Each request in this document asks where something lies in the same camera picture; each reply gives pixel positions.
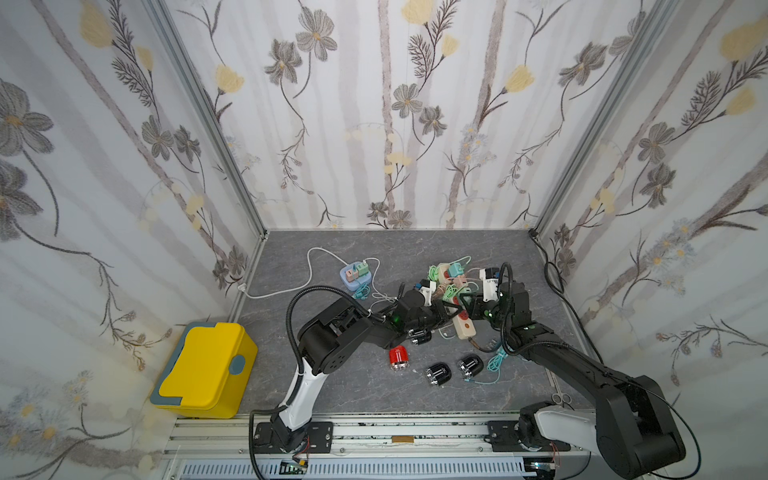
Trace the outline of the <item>black shaver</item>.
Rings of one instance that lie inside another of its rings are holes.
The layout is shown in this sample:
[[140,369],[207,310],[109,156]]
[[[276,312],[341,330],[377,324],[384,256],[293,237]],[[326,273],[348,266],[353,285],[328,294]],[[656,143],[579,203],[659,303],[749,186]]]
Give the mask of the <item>black shaver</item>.
[[431,385],[442,386],[451,380],[452,371],[447,363],[437,362],[426,369],[425,375]]
[[412,329],[408,333],[410,342],[414,345],[422,345],[432,339],[432,332],[429,329]]
[[468,354],[458,361],[458,368],[464,380],[471,380],[485,368],[485,363],[477,354]]

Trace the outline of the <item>red shaver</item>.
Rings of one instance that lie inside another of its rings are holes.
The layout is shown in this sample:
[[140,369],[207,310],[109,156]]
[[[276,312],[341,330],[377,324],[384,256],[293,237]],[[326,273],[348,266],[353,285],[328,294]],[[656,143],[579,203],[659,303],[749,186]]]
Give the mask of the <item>red shaver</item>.
[[399,345],[390,349],[388,354],[390,367],[393,370],[398,371],[408,367],[409,355],[407,349],[403,345]]

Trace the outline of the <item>light green charger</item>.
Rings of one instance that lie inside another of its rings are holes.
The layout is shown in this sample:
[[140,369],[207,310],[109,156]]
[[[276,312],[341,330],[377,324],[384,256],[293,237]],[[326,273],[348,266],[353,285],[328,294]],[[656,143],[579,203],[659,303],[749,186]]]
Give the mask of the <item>light green charger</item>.
[[460,291],[461,289],[459,287],[456,287],[455,285],[448,285],[444,292],[443,299],[447,301],[451,301],[453,298],[455,298],[458,295]]

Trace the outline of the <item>beige power strip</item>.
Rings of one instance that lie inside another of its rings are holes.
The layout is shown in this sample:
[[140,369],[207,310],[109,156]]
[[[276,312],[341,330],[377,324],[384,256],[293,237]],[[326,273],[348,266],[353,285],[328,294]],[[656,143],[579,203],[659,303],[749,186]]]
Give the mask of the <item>beige power strip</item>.
[[[462,260],[458,260],[450,263],[441,263],[437,266],[440,269],[441,277],[436,281],[438,286],[434,297],[440,298],[459,308],[459,312],[452,318],[456,337],[459,340],[470,340],[476,335],[476,329],[473,321],[469,319],[469,314],[467,313],[466,306],[462,302],[461,297],[462,294],[467,295],[472,293],[470,281],[466,277],[464,264]],[[461,289],[458,295],[451,301],[443,299],[444,292],[448,285],[455,285]]]

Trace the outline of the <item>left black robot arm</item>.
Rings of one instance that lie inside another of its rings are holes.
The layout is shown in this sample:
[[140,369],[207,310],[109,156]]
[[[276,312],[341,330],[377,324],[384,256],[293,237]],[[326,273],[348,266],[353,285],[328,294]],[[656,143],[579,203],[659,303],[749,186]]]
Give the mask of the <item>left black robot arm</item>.
[[[293,313],[297,304],[318,292],[334,294],[337,300],[295,332]],[[289,346],[296,361],[289,390],[276,407],[252,413],[269,417],[271,440],[278,450],[295,452],[309,442],[314,405],[327,377],[362,344],[390,350],[407,339],[419,339],[439,329],[458,318],[461,311],[451,301],[427,303],[417,290],[402,289],[390,305],[373,310],[339,288],[305,287],[291,299],[285,316]]]

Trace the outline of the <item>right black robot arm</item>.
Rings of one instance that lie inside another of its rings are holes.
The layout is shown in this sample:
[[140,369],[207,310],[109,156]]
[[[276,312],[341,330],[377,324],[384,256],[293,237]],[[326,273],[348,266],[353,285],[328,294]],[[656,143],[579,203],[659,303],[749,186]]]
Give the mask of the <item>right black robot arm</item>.
[[535,321],[522,283],[502,283],[490,301],[481,294],[461,293],[458,302],[470,319],[497,326],[500,347],[508,356],[546,368],[592,406],[577,411],[558,398],[521,409],[513,436],[522,446],[537,449],[560,442],[579,447],[600,455],[624,479],[685,458],[673,409],[659,385],[647,376],[632,377],[598,362]]

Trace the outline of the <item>teal charger far end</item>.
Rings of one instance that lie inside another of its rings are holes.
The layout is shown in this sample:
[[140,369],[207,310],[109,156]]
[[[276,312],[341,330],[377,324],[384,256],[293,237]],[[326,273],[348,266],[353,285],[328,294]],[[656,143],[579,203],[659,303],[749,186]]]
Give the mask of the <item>teal charger far end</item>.
[[428,279],[430,281],[438,281],[441,277],[440,269],[436,265],[431,265],[428,271]]

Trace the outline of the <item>blue round power cube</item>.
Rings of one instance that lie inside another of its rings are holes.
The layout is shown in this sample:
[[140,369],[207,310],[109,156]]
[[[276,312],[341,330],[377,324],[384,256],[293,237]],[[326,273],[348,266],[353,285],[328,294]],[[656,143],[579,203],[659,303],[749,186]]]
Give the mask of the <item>blue round power cube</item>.
[[366,261],[356,261],[344,266],[340,270],[339,276],[346,289],[350,292],[355,292],[364,286],[370,285],[373,278]]

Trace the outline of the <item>yellow lidded box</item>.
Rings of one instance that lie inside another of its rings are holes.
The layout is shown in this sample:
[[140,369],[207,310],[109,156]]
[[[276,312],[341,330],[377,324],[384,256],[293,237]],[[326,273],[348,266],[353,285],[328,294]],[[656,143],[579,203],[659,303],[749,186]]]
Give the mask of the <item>yellow lidded box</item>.
[[186,326],[150,403],[188,418],[230,419],[240,408],[258,347],[236,323]]

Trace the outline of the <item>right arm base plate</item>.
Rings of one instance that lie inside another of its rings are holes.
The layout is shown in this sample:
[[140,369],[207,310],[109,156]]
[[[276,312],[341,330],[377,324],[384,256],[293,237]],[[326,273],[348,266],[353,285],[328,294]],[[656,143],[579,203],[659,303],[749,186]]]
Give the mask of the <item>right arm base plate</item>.
[[487,434],[483,440],[495,453],[555,453],[569,452],[572,447],[560,441],[547,439],[525,440],[516,420],[492,420],[487,422]]

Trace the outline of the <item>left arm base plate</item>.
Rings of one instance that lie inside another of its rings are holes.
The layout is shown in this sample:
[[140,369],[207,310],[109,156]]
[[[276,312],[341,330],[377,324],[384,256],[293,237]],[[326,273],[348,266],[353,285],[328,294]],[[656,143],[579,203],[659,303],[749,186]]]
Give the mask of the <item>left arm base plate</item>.
[[298,430],[279,422],[260,422],[250,431],[249,452],[254,455],[329,454],[333,442],[332,422],[311,421]]

